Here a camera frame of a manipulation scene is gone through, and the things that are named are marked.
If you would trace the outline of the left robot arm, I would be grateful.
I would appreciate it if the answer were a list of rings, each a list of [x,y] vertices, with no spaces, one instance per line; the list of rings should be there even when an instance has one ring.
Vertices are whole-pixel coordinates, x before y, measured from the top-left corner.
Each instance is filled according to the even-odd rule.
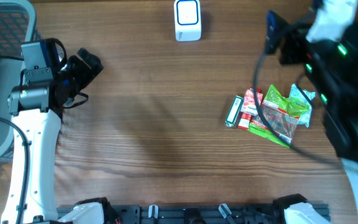
[[[103,70],[99,57],[81,48],[69,57],[55,38],[21,45],[24,69],[8,97],[14,129],[9,196],[1,223],[36,223],[58,218],[54,162],[62,112],[80,106],[76,96]]]

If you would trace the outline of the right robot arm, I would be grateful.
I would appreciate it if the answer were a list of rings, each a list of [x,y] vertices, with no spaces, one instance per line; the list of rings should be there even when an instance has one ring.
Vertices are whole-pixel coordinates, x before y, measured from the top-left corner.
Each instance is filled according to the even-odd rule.
[[[322,101],[323,126],[347,174],[358,212],[358,21],[339,26],[330,22],[328,28],[318,28],[318,38],[307,40],[313,31],[307,21],[315,16],[307,13],[291,24],[269,11],[262,54],[280,49],[282,65],[304,65]]]

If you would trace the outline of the teal tissue pack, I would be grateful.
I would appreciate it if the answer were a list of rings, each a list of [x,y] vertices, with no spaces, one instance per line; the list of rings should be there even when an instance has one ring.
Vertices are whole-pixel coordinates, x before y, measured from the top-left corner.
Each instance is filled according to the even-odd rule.
[[[307,90],[300,91],[295,84],[291,86],[289,100],[295,104],[293,112],[296,116],[299,116],[298,124],[305,125],[307,128],[310,126],[311,114],[313,111],[310,102],[312,102],[315,96],[315,92]]]

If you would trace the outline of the green snack bag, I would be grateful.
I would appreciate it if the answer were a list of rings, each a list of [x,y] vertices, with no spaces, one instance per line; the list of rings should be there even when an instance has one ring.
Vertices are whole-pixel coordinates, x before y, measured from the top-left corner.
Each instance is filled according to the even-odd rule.
[[[259,115],[251,119],[249,131],[284,147],[290,147],[299,118],[293,112],[295,104],[289,98],[282,96],[273,85],[270,85],[260,107],[271,128],[283,141],[276,138],[269,131],[269,128],[264,125]]]

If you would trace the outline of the green gum pack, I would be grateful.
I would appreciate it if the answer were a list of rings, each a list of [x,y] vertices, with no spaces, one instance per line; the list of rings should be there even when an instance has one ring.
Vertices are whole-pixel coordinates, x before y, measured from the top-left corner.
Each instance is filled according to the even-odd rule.
[[[244,98],[241,96],[235,96],[232,105],[230,107],[229,113],[225,120],[225,125],[228,128],[232,128],[235,126],[237,121],[237,117],[239,112],[241,111],[241,107],[243,105]]]

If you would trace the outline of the red tissue pack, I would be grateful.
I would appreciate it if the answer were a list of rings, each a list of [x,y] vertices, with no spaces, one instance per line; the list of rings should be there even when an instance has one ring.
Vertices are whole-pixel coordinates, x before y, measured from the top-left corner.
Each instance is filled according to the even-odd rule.
[[[241,106],[241,112],[250,114],[252,116],[257,116],[258,111],[255,104],[254,90],[252,88],[248,89],[244,95],[244,101]]]

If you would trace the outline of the red coffee stick sachet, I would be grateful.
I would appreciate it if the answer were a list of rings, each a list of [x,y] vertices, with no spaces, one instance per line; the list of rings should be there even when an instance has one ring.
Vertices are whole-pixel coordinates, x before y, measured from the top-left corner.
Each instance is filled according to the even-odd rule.
[[[241,118],[240,118],[238,127],[240,129],[249,129],[249,124],[250,124],[251,118],[253,116],[250,114],[247,114],[247,113],[243,113],[243,112],[241,112],[241,113],[242,114],[241,114]]]

